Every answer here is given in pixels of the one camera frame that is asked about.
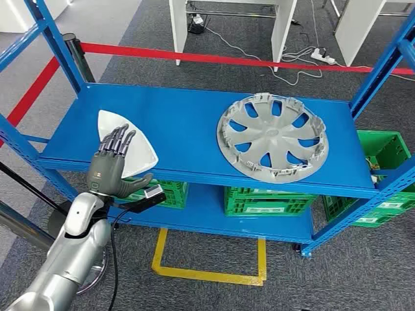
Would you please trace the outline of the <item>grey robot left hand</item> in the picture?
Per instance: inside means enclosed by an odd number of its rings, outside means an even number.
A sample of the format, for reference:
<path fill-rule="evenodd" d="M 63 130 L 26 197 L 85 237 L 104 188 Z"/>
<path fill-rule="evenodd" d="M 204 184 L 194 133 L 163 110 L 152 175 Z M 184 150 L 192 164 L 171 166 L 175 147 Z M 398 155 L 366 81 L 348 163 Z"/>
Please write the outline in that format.
<path fill-rule="evenodd" d="M 128 129 L 128 124 L 116 127 L 100 142 L 87 174 L 87 185 L 90 192 L 126 198 L 152 181 L 151 173 L 132 182 L 122 178 L 126 153 L 136 134 L 135 130 L 128 132 Z"/>

